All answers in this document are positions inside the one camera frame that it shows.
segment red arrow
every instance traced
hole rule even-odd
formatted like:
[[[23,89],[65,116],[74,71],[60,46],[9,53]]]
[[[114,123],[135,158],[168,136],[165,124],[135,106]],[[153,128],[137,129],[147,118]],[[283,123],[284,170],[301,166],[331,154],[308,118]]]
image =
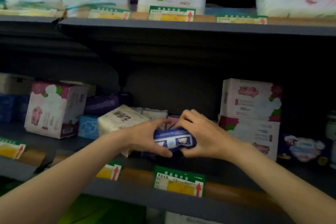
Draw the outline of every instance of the red arrow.
[[[192,16],[193,16],[193,13],[189,12],[189,14],[188,14],[188,21],[191,21]]]
[[[199,197],[200,196],[200,191],[202,190],[201,185],[198,184],[196,187],[196,196]]]
[[[17,152],[17,154],[15,155],[14,158],[18,158],[18,157],[20,156],[21,152],[23,152],[23,146],[21,146],[21,147],[19,148],[19,150],[18,150],[18,152]]]
[[[114,180],[116,179],[116,176],[117,176],[118,172],[119,172],[119,168],[116,167],[115,170],[114,170],[114,174],[113,174],[113,177],[112,177],[112,181],[114,181]]]

